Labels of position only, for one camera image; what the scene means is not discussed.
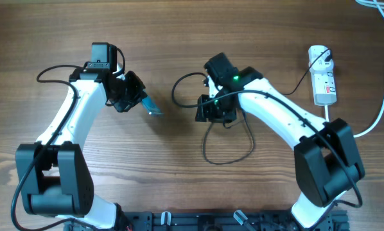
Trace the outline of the blue Galaxy smartphone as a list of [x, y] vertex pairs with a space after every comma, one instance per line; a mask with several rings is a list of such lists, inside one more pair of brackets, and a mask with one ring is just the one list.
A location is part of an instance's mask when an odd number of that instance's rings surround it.
[[161, 116], [163, 115], [160, 108], [155, 104], [150, 96], [146, 96], [141, 100], [141, 103], [145, 110], [148, 112], [150, 116]]

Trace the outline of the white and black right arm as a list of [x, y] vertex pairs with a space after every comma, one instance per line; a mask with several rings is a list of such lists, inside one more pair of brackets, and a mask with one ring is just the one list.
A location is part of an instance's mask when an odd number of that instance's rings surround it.
[[308, 230], [317, 228], [329, 211], [352, 189], [363, 204], [357, 182], [365, 176], [362, 158], [351, 127], [341, 118], [327, 122], [276, 91], [253, 67], [239, 70], [225, 53], [204, 65], [209, 93], [198, 99], [196, 121], [221, 123], [236, 120], [237, 110], [268, 125], [294, 151], [295, 176], [301, 190], [290, 212]]

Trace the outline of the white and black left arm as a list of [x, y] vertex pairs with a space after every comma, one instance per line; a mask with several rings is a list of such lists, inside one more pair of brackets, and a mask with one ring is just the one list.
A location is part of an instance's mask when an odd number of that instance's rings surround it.
[[20, 144], [15, 152], [19, 183], [12, 199], [10, 217], [22, 201], [27, 214], [58, 218], [48, 230], [67, 223], [91, 230], [131, 230], [132, 224], [117, 203], [97, 196], [83, 156], [91, 126], [103, 107], [128, 112], [148, 95], [139, 77], [125, 71], [117, 57], [123, 52], [108, 42], [91, 45], [91, 59], [72, 65], [65, 81], [68, 93], [50, 126], [34, 143]]

